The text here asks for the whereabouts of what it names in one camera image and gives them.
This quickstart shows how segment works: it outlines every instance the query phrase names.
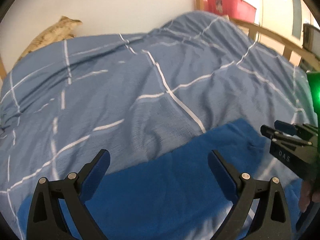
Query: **bed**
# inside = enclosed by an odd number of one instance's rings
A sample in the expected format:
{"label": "bed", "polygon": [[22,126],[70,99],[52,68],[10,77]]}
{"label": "bed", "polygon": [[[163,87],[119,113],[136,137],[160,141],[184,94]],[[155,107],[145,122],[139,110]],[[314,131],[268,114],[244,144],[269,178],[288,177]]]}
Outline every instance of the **bed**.
{"label": "bed", "polygon": [[[257,32],[283,43],[284,55],[258,43]],[[86,205],[109,239],[210,239],[231,208],[203,173],[202,157],[217,147],[256,179],[281,180],[294,232],[301,181],[257,132],[277,119],[316,124],[306,74],[289,62],[292,51],[320,70],[312,53],[270,30],[194,11],[150,33],[80,37],[27,55],[0,96],[0,212],[26,239],[37,181],[78,172],[105,148],[111,165]],[[169,170],[172,177],[154,183]]]}

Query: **pillow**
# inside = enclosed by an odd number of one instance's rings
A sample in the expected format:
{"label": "pillow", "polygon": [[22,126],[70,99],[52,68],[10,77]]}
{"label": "pillow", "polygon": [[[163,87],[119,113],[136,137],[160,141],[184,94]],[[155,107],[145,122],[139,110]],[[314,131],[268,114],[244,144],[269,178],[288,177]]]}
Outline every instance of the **pillow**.
{"label": "pillow", "polygon": [[75,27],[81,24],[82,22],[80,20],[73,20],[66,16],[62,16],[58,22],[45,29],[31,41],[29,46],[18,58],[17,62],[30,52],[45,47],[53,42],[74,38],[74,35],[71,34],[71,32]]}

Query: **bedding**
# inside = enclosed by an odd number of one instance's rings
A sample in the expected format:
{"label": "bedding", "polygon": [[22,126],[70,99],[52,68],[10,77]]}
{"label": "bedding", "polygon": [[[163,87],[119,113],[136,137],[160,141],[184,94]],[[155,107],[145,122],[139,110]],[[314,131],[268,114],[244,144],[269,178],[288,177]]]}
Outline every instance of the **bedding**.
{"label": "bedding", "polygon": [[[32,52],[4,80],[0,103],[0,211],[20,239],[38,179],[78,172],[102,148],[111,154],[107,179],[239,118],[257,131],[277,119],[316,124],[302,70],[200,11],[150,33],[79,37]],[[300,181],[270,154],[256,166],[256,179],[277,176],[299,197]],[[210,238],[229,208],[186,238]]]}

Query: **metal screw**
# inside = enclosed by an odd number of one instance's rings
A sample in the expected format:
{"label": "metal screw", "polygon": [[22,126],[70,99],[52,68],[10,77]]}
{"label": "metal screw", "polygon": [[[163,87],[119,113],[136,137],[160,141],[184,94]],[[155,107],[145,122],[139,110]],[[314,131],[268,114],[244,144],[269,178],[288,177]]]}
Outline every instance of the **metal screw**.
{"label": "metal screw", "polygon": [[45,182],[46,182],[46,178],[43,177],[43,178],[39,179],[40,184],[44,184]]}
{"label": "metal screw", "polygon": [[74,173],[74,172],[69,173],[69,175],[68,175],[68,179],[74,179],[76,176],[77,176],[77,174],[76,174],[76,173]]}
{"label": "metal screw", "polygon": [[242,173],[241,176],[244,179],[250,179],[250,175],[248,173]]}
{"label": "metal screw", "polygon": [[273,178],[272,178],[272,181],[273,181],[274,183],[276,183],[276,184],[278,184],[278,183],[280,182],[277,177],[273,177]]}

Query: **white stripe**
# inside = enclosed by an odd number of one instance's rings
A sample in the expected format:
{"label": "white stripe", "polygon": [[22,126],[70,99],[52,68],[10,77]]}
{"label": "white stripe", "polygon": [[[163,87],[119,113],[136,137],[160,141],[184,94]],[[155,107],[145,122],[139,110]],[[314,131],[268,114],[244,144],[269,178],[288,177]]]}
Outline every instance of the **white stripe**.
{"label": "white stripe", "polygon": [[188,84],[180,84],[178,85],[175,89],[172,90],[172,92],[174,93],[176,90],[178,90],[179,88],[186,88],[188,86],[191,86],[192,84],[196,83],[199,80],[205,79],[205,78],[210,78],[212,76],[212,74],[208,74],[208,75],[203,75],[201,77],[198,77],[196,79],[194,79],[193,81],[191,81]]}
{"label": "white stripe", "polygon": [[28,175],[28,176],[23,177],[22,180],[20,180],[20,181],[16,182],[15,184],[13,184],[8,190],[10,191],[10,190],[12,190],[14,187],[22,184],[22,183],[23,183],[24,181],[26,181],[27,179],[33,178],[33,177],[36,176],[44,167],[48,166],[51,162],[52,162],[52,160],[46,162],[45,164],[42,165],[41,168],[37,169],[34,173],[32,173],[32,174],[30,174],[30,175]]}
{"label": "white stripe", "polygon": [[153,57],[151,56],[150,52],[147,51],[147,50],[144,50],[144,49],[142,50],[142,52],[149,55],[149,58],[150,58],[152,64],[155,66],[155,65],[156,65],[156,62],[155,62],[155,60],[153,59]]}
{"label": "white stripe", "polygon": [[130,46],[129,46],[129,49],[132,51],[133,54],[137,55],[137,53]]}
{"label": "white stripe", "polygon": [[12,130],[12,134],[13,134],[13,145],[15,145],[16,144],[16,131],[13,129]]}
{"label": "white stripe", "polygon": [[10,155],[8,157],[8,182],[10,180]]}
{"label": "white stripe", "polygon": [[239,64],[243,61],[243,59],[248,55],[249,50],[250,50],[255,44],[256,44],[256,41],[255,41],[252,45],[249,46],[246,54],[244,54],[244,55],[242,56],[241,60],[239,60],[236,65],[239,65]]}
{"label": "white stripe", "polygon": [[124,38],[122,37],[121,33],[119,33],[119,36],[120,36],[121,40],[123,40],[125,43],[127,43],[127,42],[124,40]]}
{"label": "white stripe", "polygon": [[56,157],[58,157],[59,154],[62,153],[63,151],[68,150],[68,149],[76,146],[77,144],[82,143],[83,141],[87,140],[89,137],[90,137],[90,135],[84,136],[84,137],[80,138],[79,140],[77,140],[77,141],[75,141],[75,142],[73,142],[73,143],[70,143],[70,144],[66,145],[66,146],[63,147],[60,151],[57,152]]}
{"label": "white stripe", "polygon": [[52,122],[52,131],[53,134],[57,134],[58,132],[58,117],[55,117]]}
{"label": "white stripe", "polygon": [[263,171],[263,173],[258,177],[258,180],[265,180],[267,179],[267,176],[269,176],[270,171],[272,168],[276,165],[277,159],[273,158],[272,161],[269,163],[267,168]]}
{"label": "white stripe", "polygon": [[206,41],[204,41],[204,40],[200,40],[203,44],[205,44],[205,45],[207,45],[207,46],[209,46],[209,47],[215,47],[215,48],[217,48],[217,49],[221,49],[222,50],[222,48],[220,47],[220,46],[218,46],[217,44],[215,44],[215,43],[207,43]]}
{"label": "white stripe", "polygon": [[182,41],[175,41],[173,43],[158,42],[158,43],[150,45],[150,47],[153,47],[153,46],[156,46],[156,45],[164,45],[164,46],[167,46],[167,47],[171,47],[171,46],[177,45],[179,43],[182,43]]}
{"label": "white stripe", "polygon": [[65,90],[61,91],[61,109],[66,108],[66,103],[65,103]]}
{"label": "white stripe", "polygon": [[41,111],[41,110],[44,109],[47,105],[49,105],[49,104],[47,103],[47,104],[43,105],[39,110],[35,111],[35,113]]}
{"label": "white stripe", "polygon": [[196,82],[199,81],[199,80],[202,80],[202,79],[205,79],[205,78],[210,78],[210,77],[211,77],[214,73],[216,73],[218,70],[227,68],[227,67],[229,67],[230,65],[234,64],[234,62],[235,62],[235,61],[232,61],[232,62],[229,63],[229,64],[223,65],[223,66],[221,66],[220,68],[218,68],[217,70],[215,70],[214,72],[212,72],[211,74],[203,75],[203,76],[201,76],[201,77],[198,77],[198,78],[194,79],[193,81],[191,81],[191,82],[188,83],[188,84],[178,85],[175,89],[172,90],[172,92],[175,92],[175,91],[178,90],[179,88],[185,88],[185,87],[191,86],[192,84],[196,83]]}
{"label": "white stripe", "polygon": [[55,159],[57,155],[56,143],[53,139],[51,140],[50,147],[52,152],[52,175],[54,180],[59,180],[58,172],[56,169],[56,159]]}
{"label": "white stripe", "polygon": [[72,81],[72,75],[71,75],[71,70],[70,70],[70,62],[69,62],[69,56],[68,56],[68,44],[67,40],[63,40],[63,45],[64,45],[64,56],[66,58],[66,64],[67,64],[67,70],[68,70],[68,84],[71,85]]}
{"label": "white stripe", "polygon": [[169,24],[168,28],[170,28],[173,24],[173,20],[171,20],[171,23]]}
{"label": "white stripe", "polygon": [[[138,36],[138,37],[132,38],[131,41],[136,41],[136,40],[139,40],[141,38],[142,38],[142,36]],[[106,48],[106,47],[111,46],[111,45],[118,45],[118,44],[121,44],[121,43],[122,43],[122,41],[117,41],[117,42],[105,44],[102,47],[97,47],[97,48],[94,48],[94,49],[89,49],[89,50],[85,50],[85,51],[81,51],[81,52],[77,52],[77,53],[71,54],[69,57],[73,57],[73,56],[80,55],[80,54],[86,54],[86,53],[89,53],[89,52],[93,52],[93,51],[97,51],[97,50]]]}
{"label": "white stripe", "polygon": [[[189,40],[192,40],[192,39],[198,39],[198,35],[196,36],[189,36],[185,33],[181,33],[181,32],[175,32],[175,31],[172,31],[172,30],[169,30],[168,28],[164,28],[164,30],[167,30],[175,35],[180,35],[180,36],[185,36],[185,37],[188,37]],[[209,47],[215,47],[217,49],[220,49],[222,50],[222,48],[220,46],[218,46],[217,44],[214,44],[214,43],[207,43],[206,41],[202,40],[202,39],[199,39],[200,42],[202,42],[203,44],[205,44],[206,46],[209,46]]]}
{"label": "white stripe", "polygon": [[[153,59],[152,55],[150,54],[149,51],[147,51],[147,54],[149,55],[150,59],[152,62],[155,62],[155,60]],[[172,99],[184,110],[187,112],[187,114],[190,115],[190,117],[199,125],[199,127],[201,128],[202,132],[205,133],[206,130],[201,122],[201,120],[184,104],[182,103],[176,96],[175,94],[170,90],[167,82],[165,81],[165,78],[164,78],[164,75],[160,69],[160,65],[158,64],[158,62],[155,62],[155,66],[158,68],[158,71],[161,75],[161,78],[162,78],[162,82],[163,82],[163,85],[165,86],[166,90],[167,90],[167,93],[170,94],[170,96],[172,97]]]}
{"label": "white stripe", "polygon": [[21,229],[20,229],[18,217],[17,217],[17,215],[14,213],[13,208],[12,208],[12,204],[11,204],[11,200],[10,200],[10,196],[9,196],[9,191],[7,191],[7,196],[8,196],[8,202],[9,202],[9,206],[10,206],[11,212],[12,212],[14,218],[16,219],[16,222],[17,222],[17,225],[18,225],[18,229],[19,229],[19,233],[20,233],[21,240],[23,240],[23,235],[22,235],[22,233],[21,233]]}
{"label": "white stripe", "polygon": [[217,17],[217,18],[215,18],[214,20],[212,20],[212,21],[210,22],[210,24],[209,24],[206,28],[203,29],[202,32],[200,32],[198,35],[194,36],[193,38],[194,38],[194,39],[197,39],[198,37],[200,37],[201,35],[203,35],[204,32],[206,32],[207,30],[209,30],[210,27],[211,27],[211,25],[212,25],[214,22],[216,22],[217,20],[219,20],[219,17]]}
{"label": "white stripe", "polygon": [[94,52],[94,51],[97,51],[97,50],[100,50],[100,49],[103,49],[103,47],[97,47],[97,48],[94,48],[94,49],[89,49],[89,50],[77,52],[75,54],[71,54],[70,57],[71,56],[76,56],[76,55],[81,55],[81,54],[86,54],[86,53],[90,53],[90,52]]}
{"label": "white stripe", "polygon": [[278,89],[276,88],[276,86],[271,83],[269,80],[263,78],[262,76],[260,76],[256,71],[250,71],[244,67],[241,67],[240,65],[237,66],[238,69],[248,73],[248,74],[253,74],[255,75],[259,80],[261,80],[262,82],[267,83],[274,91],[276,91],[290,106],[292,106],[294,109],[296,109],[296,107],[290,102],[290,100]]}
{"label": "white stripe", "polygon": [[107,125],[104,125],[104,126],[99,126],[99,127],[96,127],[93,129],[93,131],[100,131],[100,130],[105,130],[105,129],[108,129],[108,128],[111,128],[111,127],[114,127],[120,123],[122,123],[124,121],[124,119],[122,120],[119,120],[117,122],[114,122],[114,123],[111,123],[111,124],[107,124]]}
{"label": "white stripe", "polygon": [[270,57],[273,57],[273,58],[278,58],[284,65],[286,65],[287,67],[289,67],[290,69],[292,69],[292,67],[293,67],[293,65],[292,64],[290,64],[290,63],[288,63],[288,62],[286,62],[285,60],[283,60],[283,58],[282,58],[282,56],[281,55],[272,55],[271,53],[269,53],[268,51],[266,51],[265,49],[263,49],[263,48],[260,48],[260,47],[255,47],[255,49],[258,49],[258,50],[260,50],[260,51],[262,51],[262,52],[264,52],[265,54],[267,54],[267,55],[269,55]]}
{"label": "white stripe", "polygon": [[10,190],[12,190],[14,187],[22,184],[24,181],[33,178],[33,177],[36,176],[39,172],[41,172],[41,170],[42,170],[44,167],[46,167],[46,166],[48,166],[49,164],[51,164],[52,161],[53,161],[54,159],[56,159],[56,158],[59,156],[60,153],[62,153],[63,151],[68,150],[68,149],[76,146],[77,144],[79,144],[79,143],[87,140],[89,137],[90,137],[90,135],[84,136],[84,137],[80,138],[79,140],[77,140],[77,141],[75,141],[75,142],[73,142],[73,143],[70,143],[70,144],[68,144],[67,146],[63,147],[60,151],[57,152],[56,156],[53,157],[50,161],[47,161],[45,164],[42,165],[41,168],[37,169],[34,173],[32,173],[32,174],[30,174],[30,175],[28,175],[28,176],[23,177],[22,180],[20,180],[20,181],[16,182],[15,184],[13,184],[8,190],[10,191]]}
{"label": "white stripe", "polygon": [[147,94],[146,95],[141,95],[136,99],[136,101],[140,100],[140,99],[143,99],[143,98],[158,98],[158,97],[163,96],[163,95],[164,95],[163,92],[159,93],[159,94],[153,94],[153,95],[147,95]]}
{"label": "white stripe", "polygon": [[13,100],[14,100],[14,103],[16,104],[17,106],[17,111],[18,111],[18,114],[20,114],[20,106],[18,104],[18,101],[16,99],[16,95],[14,93],[14,90],[13,90],[13,84],[12,84],[12,71],[10,72],[10,86],[11,86],[11,94],[12,94],[12,97],[13,97]]}
{"label": "white stripe", "polygon": [[121,40],[124,41],[126,48],[129,49],[129,50],[131,50],[131,52],[132,52],[133,54],[136,54],[136,55],[137,55],[137,53],[136,53],[130,46],[127,45],[127,44],[129,44],[130,42],[129,42],[128,40],[125,40],[120,33],[119,33],[119,36],[120,36]]}
{"label": "white stripe", "polygon": [[297,87],[297,83],[296,83],[296,66],[293,67],[292,79],[293,79],[293,97],[296,97],[296,87]]}
{"label": "white stripe", "polygon": [[[33,74],[35,74],[35,73],[37,73],[38,71],[43,70],[44,68],[47,68],[47,67],[49,67],[49,66],[51,66],[51,65],[53,65],[53,64],[54,64],[54,63],[51,63],[51,64],[49,64],[49,65],[47,65],[47,66],[44,66],[44,67],[42,67],[42,68],[37,69],[36,71],[33,71],[32,73],[30,73],[29,75],[27,75],[27,76],[25,76],[23,79],[21,79],[17,84],[15,84],[15,85],[13,86],[13,89],[15,89],[18,85],[20,85],[20,84],[21,84],[23,81],[25,81],[27,78],[31,77]],[[11,92],[11,90],[9,90],[8,92],[5,93],[5,95],[3,96],[3,98],[2,98],[1,101],[0,101],[0,104],[2,104],[3,100],[5,99],[5,97],[6,97],[10,92]]]}
{"label": "white stripe", "polygon": [[297,112],[294,113],[292,119],[291,119],[291,124],[296,122],[296,118],[297,118]]}
{"label": "white stripe", "polygon": [[89,76],[92,76],[92,75],[97,75],[97,74],[100,74],[100,73],[105,73],[105,72],[108,72],[107,69],[102,69],[102,70],[99,70],[99,71],[92,71],[82,77],[79,77],[79,78],[76,78],[75,81],[77,80],[80,80],[80,79],[83,79],[83,78],[86,78],[86,77],[89,77]]}

